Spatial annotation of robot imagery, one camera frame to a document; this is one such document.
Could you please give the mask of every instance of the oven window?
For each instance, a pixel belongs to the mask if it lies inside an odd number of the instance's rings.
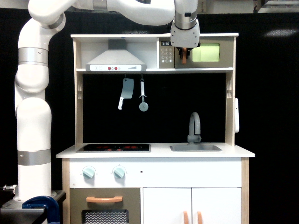
[[[83,210],[82,224],[129,224],[127,209]]]
[[[194,62],[218,62],[220,53],[219,43],[202,43],[200,47],[192,50]]]

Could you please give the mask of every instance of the white cabinet door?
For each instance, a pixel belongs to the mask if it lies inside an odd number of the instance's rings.
[[[191,188],[143,188],[144,224],[191,224]]]
[[[193,188],[192,224],[241,224],[241,188]]]

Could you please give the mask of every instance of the oven handle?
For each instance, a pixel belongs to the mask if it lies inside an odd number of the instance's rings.
[[[87,202],[92,203],[111,203],[111,202],[122,202],[122,196],[115,196],[111,198],[96,198],[96,197],[87,197]]]

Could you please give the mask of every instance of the green microwave window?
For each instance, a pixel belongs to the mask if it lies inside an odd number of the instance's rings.
[[[192,50],[192,61],[194,62],[218,62],[220,44],[202,43],[200,47]]]

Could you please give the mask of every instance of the gray faucet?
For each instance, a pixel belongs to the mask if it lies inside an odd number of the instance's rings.
[[[189,144],[194,144],[194,142],[200,142],[200,120],[199,115],[196,112],[193,112],[190,117],[189,122],[189,135],[188,135],[188,142]]]

